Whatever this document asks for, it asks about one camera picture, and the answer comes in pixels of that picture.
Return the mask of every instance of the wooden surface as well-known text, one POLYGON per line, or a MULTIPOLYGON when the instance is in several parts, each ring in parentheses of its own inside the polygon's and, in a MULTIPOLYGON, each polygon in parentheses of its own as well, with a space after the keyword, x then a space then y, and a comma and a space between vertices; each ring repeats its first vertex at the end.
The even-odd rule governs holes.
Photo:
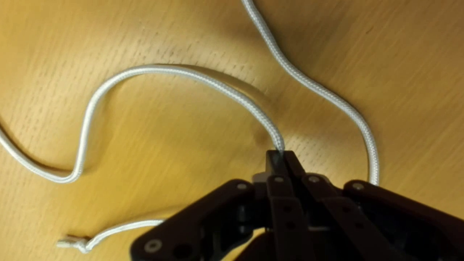
MULTIPOLYGON (((366 116, 384 187, 464 217, 464 1, 258 4, 289 59, 366 116)), ((84 107, 104 78, 173 62, 255 87, 249 93, 307 171, 337 186, 366 177, 356 128, 285 75, 237 0, 0 0, 0 54, 1 126, 46 165, 72 165, 84 107)), ((156 210, 166 216, 229 178, 262 171, 268 148, 243 109, 201 84, 130 80, 100 110, 89 165, 75 184, 43 181, 0 151, 1 260, 127 260, 142 231, 89 255, 53 244, 156 210)))

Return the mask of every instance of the white cable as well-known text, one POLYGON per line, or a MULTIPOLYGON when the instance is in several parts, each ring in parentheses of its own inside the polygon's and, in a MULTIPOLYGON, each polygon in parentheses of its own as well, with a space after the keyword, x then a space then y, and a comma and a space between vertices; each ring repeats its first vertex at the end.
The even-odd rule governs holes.
POLYGON ((82 126, 81 126, 81 133, 79 133, 79 142, 76 148, 76 157, 75 157, 75 164, 71 173, 66 171, 56 171, 52 168, 40 167, 36 162, 33 162, 27 155, 24 155, 10 139, 8 136, 2 132, 0 128, 0 145, 24 168, 27 168, 30 173, 46 178, 53 183, 65 184, 65 183, 73 183, 75 180, 79 178, 79 175, 84 171, 85 167, 85 158, 86 158, 86 146, 88 146, 88 136, 89 136, 89 129, 91 123, 94 120, 94 112, 104 99, 104 96, 114 88, 118 83, 136 77, 136 75, 143 75, 143 74, 171 74, 171 75, 179 75, 191 80, 197 80, 205 86, 208 86, 213 90, 217 90, 218 93, 224 94, 226 97, 231 99, 237 104, 243 106, 262 126, 263 129, 269 133, 275 148, 278 151, 284 151, 284 139, 281 138, 281 133, 272 123, 272 120, 265 115, 265 112, 249 97, 245 94, 233 90, 227 84, 208 77, 197 70, 182 67, 182 65, 144 65, 144 67, 134 67, 129 68, 126 71, 121 71, 107 81, 104 81, 95 93, 91 96, 82 126))
POLYGON ((332 103, 334 107, 342 110, 361 130, 363 138, 363 145, 366 149, 368 157, 368 167, 369 167, 369 177, 368 181, 371 184, 379 184, 379 158, 378 158, 378 149, 375 138, 362 117, 359 112, 356 112, 355 107, 352 107, 346 100, 334 94, 333 91, 324 88, 323 86, 314 83, 313 80, 307 78, 298 68, 295 68, 282 54, 282 51, 278 48, 275 38, 272 36, 271 29, 265 23, 265 19, 259 13, 258 7, 253 4, 253 0, 242 0, 242 4, 253 22, 255 28, 260 33, 260 38, 263 39, 266 48, 272 54, 272 57, 278 61, 278 64, 301 86, 311 90, 317 96, 323 97, 329 103, 332 103))
POLYGON ((59 239, 56 242, 56 246, 57 248, 73 248, 73 249, 78 249, 81 254, 88 254, 98 244, 101 244, 101 241, 104 241, 108 236, 113 236, 115 233, 121 233, 121 232, 126 232, 126 231, 140 229, 140 228, 153 228, 153 226, 158 226, 160 223, 162 223, 162 220, 158 220, 158 219, 131 220, 131 222, 127 222, 127 223, 121 223, 121 225, 104 229, 100 233, 97 233, 95 236, 89 238, 89 239, 69 235, 66 238, 59 239))

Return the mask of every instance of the metal screw head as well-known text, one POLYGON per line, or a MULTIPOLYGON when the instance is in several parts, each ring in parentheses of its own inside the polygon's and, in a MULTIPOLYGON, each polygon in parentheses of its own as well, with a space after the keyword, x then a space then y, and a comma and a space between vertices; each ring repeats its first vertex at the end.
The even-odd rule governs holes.
POLYGON ((237 184, 236 188, 239 188, 239 190, 246 190, 247 186, 246 186, 246 184, 237 184))
POLYGON ((316 175, 308 175, 308 177, 307 177, 307 181, 310 181, 310 183, 318 183, 320 178, 317 178, 316 175))
POLYGON ((147 254, 155 254, 162 248, 162 242, 159 239, 150 239, 144 244, 143 249, 147 254))
POLYGON ((274 177, 274 181, 275 181, 275 183, 282 183, 284 178, 281 178, 281 177, 274 177))
POLYGON ((352 183, 350 187, 355 188, 355 190, 363 190, 363 184, 361 184, 361 183, 352 183))

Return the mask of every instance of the black plastic part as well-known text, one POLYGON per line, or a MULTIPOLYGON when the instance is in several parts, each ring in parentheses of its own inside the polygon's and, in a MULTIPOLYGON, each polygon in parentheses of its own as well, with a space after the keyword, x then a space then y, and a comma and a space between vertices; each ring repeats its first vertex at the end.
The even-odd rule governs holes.
POLYGON ((131 261, 464 261, 464 222, 365 181, 336 188, 291 151, 266 152, 266 181, 231 180, 137 238, 131 261))
POLYGON ((160 226, 131 244, 133 261, 216 261, 234 246, 246 242, 252 229, 243 202, 253 200, 253 187, 231 180, 189 204, 160 226), (152 241, 158 251, 146 251, 152 241))

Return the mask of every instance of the hole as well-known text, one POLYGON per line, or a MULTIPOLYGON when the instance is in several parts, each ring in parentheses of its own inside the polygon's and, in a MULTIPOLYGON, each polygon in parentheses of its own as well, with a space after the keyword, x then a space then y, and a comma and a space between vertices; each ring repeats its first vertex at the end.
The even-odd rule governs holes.
POLYGON ((284 213, 289 213, 291 212, 291 206, 284 206, 284 213))
POLYGON ((150 239, 144 244, 144 252, 155 254, 162 248, 162 242, 159 239, 150 239))
POLYGON ((355 222, 353 226, 355 226, 356 229, 363 229, 363 225, 359 223, 359 222, 355 222))
POLYGON ((172 251, 172 255, 176 258, 176 260, 184 260, 184 258, 188 258, 192 252, 192 248, 191 245, 188 244, 181 244, 181 245, 176 245, 172 251))
POLYGON ((285 226, 287 226, 288 231, 294 229, 294 223, 292 222, 287 222, 285 226))

